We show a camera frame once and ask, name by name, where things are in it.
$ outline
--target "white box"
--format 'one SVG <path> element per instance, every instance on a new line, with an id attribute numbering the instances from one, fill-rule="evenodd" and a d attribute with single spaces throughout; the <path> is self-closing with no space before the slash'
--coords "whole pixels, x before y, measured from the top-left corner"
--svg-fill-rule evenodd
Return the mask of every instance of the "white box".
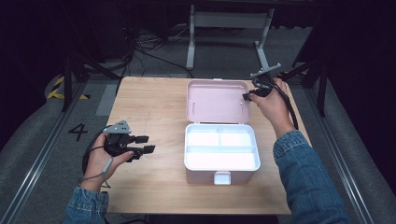
<path id="1" fill-rule="evenodd" d="M 187 88 L 184 164 L 191 184 L 245 184 L 260 168 L 244 81 L 193 79 Z"/>

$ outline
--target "person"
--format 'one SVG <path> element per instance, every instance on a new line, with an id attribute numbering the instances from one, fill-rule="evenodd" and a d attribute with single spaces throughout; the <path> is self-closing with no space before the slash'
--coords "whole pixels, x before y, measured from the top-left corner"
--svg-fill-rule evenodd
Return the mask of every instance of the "person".
<path id="1" fill-rule="evenodd" d="M 274 83 L 287 92 L 287 84 L 279 78 Z M 350 223 L 341 195 L 333 184 L 318 154 L 308 145 L 302 133 L 295 130 L 289 110 L 277 91 L 266 97 L 249 95 L 272 124 L 276 142 L 274 158 L 282 184 L 287 192 L 287 202 L 292 223 Z M 108 203 L 106 192 L 100 192 L 119 165 L 133 155 L 124 153 L 115 157 L 104 176 L 100 174 L 110 156 L 103 150 L 105 136 L 100 135 L 89 158 L 84 181 L 74 191 L 66 208 L 64 224 L 105 223 Z"/>

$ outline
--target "blue denim fabric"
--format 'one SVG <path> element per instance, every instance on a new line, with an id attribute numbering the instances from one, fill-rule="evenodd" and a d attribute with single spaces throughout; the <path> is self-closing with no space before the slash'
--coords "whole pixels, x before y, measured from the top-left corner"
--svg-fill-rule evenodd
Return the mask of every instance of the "blue denim fabric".
<path id="1" fill-rule="evenodd" d="M 105 223 L 107 207 L 107 192 L 75 188 L 62 223 Z"/>
<path id="2" fill-rule="evenodd" d="M 299 131 L 276 140 L 274 158 L 287 192 L 292 223 L 350 223 L 326 168 Z"/>

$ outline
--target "pink lid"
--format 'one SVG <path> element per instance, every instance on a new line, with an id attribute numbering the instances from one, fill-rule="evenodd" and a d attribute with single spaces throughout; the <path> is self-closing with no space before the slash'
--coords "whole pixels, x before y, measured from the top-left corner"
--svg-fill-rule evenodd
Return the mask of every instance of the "pink lid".
<path id="1" fill-rule="evenodd" d="M 248 84 L 240 80 L 193 79 L 187 85 L 187 118 L 192 122 L 247 123 L 249 102 L 242 94 Z"/>

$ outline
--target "wooden table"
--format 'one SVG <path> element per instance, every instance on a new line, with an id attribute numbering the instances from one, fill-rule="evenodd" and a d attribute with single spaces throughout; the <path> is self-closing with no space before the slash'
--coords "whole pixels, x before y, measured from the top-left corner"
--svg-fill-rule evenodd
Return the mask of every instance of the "wooden table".
<path id="1" fill-rule="evenodd" d="M 269 121 L 255 104 L 251 120 L 261 168 L 245 185 L 215 186 L 187 183 L 184 165 L 188 78 L 126 77 L 108 124 L 126 119 L 132 135 L 148 135 L 152 154 L 124 163 L 109 179 L 108 212 L 137 214 L 289 214 L 286 192 L 273 157 L 276 140 Z M 300 129 L 304 124 L 292 104 Z"/>

